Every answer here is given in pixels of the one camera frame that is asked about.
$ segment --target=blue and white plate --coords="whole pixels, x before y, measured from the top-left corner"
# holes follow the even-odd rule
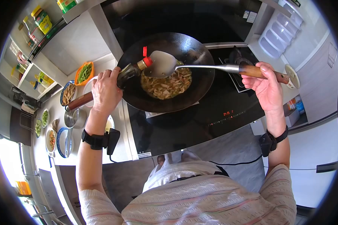
[[[68,130],[69,129],[67,127],[60,128],[60,130],[58,132],[58,137],[57,137],[57,140],[56,140],[59,155],[61,155],[61,157],[63,157],[63,158],[66,158],[65,157],[65,146],[66,146],[66,137],[68,135]],[[71,136],[70,147],[69,147],[69,155],[70,155],[73,148],[74,148],[74,140],[73,140],[73,136]]]
[[[69,86],[71,83],[73,83],[73,84],[75,85],[75,81],[73,81],[73,80],[72,80],[72,81],[69,81],[68,83],[65,84],[63,90],[61,90],[61,95],[60,95],[60,105],[62,105],[62,106],[64,106],[64,105],[63,105],[63,95],[64,95],[64,91],[68,88],[68,86]],[[77,88],[77,86],[75,86],[75,92],[74,92],[74,95],[73,95],[73,97],[71,98],[70,101],[76,99],[77,92],[78,92],[78,88]]]

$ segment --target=white knit sweater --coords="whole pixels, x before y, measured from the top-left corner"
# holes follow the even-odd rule
[[[290,174],[284,165],[276,166],[267,175],[259,193],[248,192],[223,175],[202,175],[151,188],[132,200],[122,213],[98,190],[81,191],[79,198],[86,223],[95,225],[282,225],[294,224],[296,218]]]

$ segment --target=black wok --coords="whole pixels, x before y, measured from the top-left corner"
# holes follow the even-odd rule
[[[147,46],[147,55],[159,50],[173,55],[184,64],[214,65],[212,55],[196,39],[179,33],[159,33],[150,35],[133,44],[120,58],[118,66],[124,68],[129,63],[135,64],[143,58],[143,46]],[[192,83],[182,94],[171,99],[160,100],[149,96],[140,85],[140,77],[126,81],[123,98],[131,106],[147,112],[174,112],[185,109],[199,101],[209,90],[214,80],[214,69],[194,69]]]

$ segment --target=floor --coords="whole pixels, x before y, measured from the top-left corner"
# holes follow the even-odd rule
[[[250,125],[213,140],[188,148],[204,161],[235,164],[258,158],[261,150],[259,136],[254,136]],[[181,151],[172,152],[173,162],[179,162]],[[128,161],[119,164],[104,164],[103,177],[111,200],[121,212],[143,191],[144,183],[153,170],[157,157]],[[229,176],[249,191],[259,191],[264,182],[263,160],[252,164],[222,166]]]

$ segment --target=orange container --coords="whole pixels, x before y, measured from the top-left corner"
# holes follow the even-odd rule
[[[79,74],[80,74],[82,68],[83,68],[85,65],[90,64],[90,63],[91,63],[91,65],[92,65],[91,74],[89,75],[89,77],[88,77],[85,81],[83,81],[83,82],[81,82],[81,83],[78,83],[77,81],[78,81]],[[75,75],[75,81],[74,81],[74,82],[75,82],[75,85],[77,85],[77,86],[84,86],[88,81],[90,81],[91,78],[94,77],[94,73],[95,73],[94,63],[91,62],[91,61],[88,62],[88,63],[84,63],[84,64],[78,69],[78,71],[76,72],[76,75]]]

